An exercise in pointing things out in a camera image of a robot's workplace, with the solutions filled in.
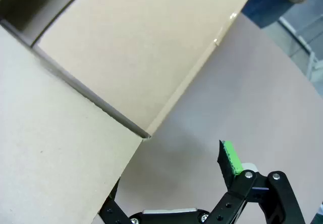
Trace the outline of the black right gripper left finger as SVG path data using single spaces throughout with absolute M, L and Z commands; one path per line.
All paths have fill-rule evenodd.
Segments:
M 98 212 L 100 218 L 107 224 L 131 224 L 132 222 L 122 209 L 115 202 L 115 197 L 118 189 L 120 179 L 112 188 L 100 211 Z

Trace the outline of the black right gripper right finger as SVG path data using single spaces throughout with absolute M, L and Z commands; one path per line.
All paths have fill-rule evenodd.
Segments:
M 266 223 L 304 223 L 291 184 L 282 171 L 263 176 L 244 169 L 230 141 L 219 141 L 217 162 L 227 192 L 209 214 L 209 223 L 236 223 L 247 203 L 257 203 Z

